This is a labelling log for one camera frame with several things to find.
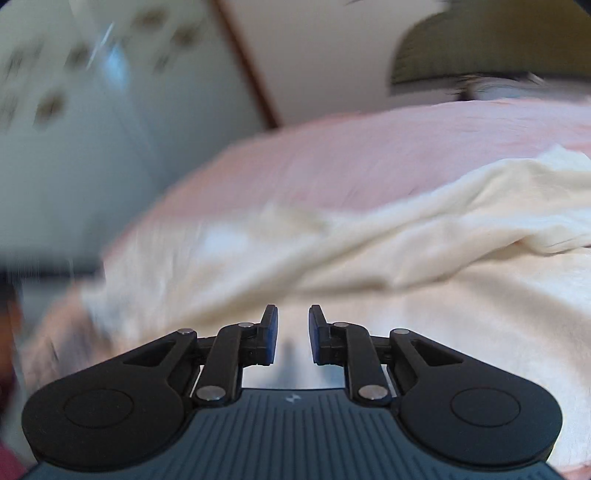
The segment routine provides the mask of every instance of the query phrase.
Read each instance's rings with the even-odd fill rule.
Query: ribbed gray plate
[[[69,472],[41,464],[27,480],[560,480],[545,463],[474,472],[431,458],[383,408],[343,390],[244,390],[226,408],[202,410],[166,452],[125,470]]]

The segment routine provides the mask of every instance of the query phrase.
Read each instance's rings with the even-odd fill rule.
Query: white blanket
[[[269,207],[138,232],[83,298],[118,351],[277,304],[275,365],[244,374],[257,387],[343,384],[311,361],[313,303],[373,335],[410,328],[549,389],[564,415],[551,462],[568,465],[591,453],[588,245],[591,161],[556,147],[363,215]]]

